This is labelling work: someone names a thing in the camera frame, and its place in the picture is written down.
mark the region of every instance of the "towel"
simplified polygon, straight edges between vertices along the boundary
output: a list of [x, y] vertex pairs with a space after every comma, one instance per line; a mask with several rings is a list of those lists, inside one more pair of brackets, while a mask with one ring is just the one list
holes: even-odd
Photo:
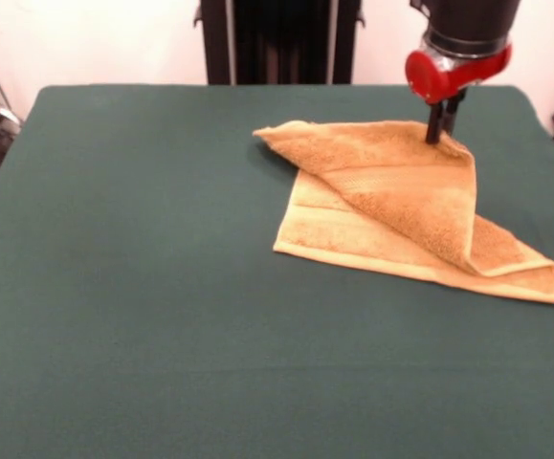
[[299, 168], [274, 251], [554, 304], [554, 261], [476, 215], [472, 153], [415, 121], [254, 131]]

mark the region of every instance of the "black cylinder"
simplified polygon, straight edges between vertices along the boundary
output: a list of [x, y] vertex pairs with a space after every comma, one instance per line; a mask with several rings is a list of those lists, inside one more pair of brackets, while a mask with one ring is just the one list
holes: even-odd
[[447, 55], [475, 58], [500, 52], [520, 0], [431, 0], [425, 39]]

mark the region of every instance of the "green table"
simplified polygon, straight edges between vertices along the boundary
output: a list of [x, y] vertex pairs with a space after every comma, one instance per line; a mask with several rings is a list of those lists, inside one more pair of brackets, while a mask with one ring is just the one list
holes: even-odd
[[[43, 91], [0, 172], [0, 458], [554, 458], [554, 307], [272, 252], [291, 119], [404, 87]], [[456, 136], [480, 214], [554, 258], [554, 146], [512, 88]]]

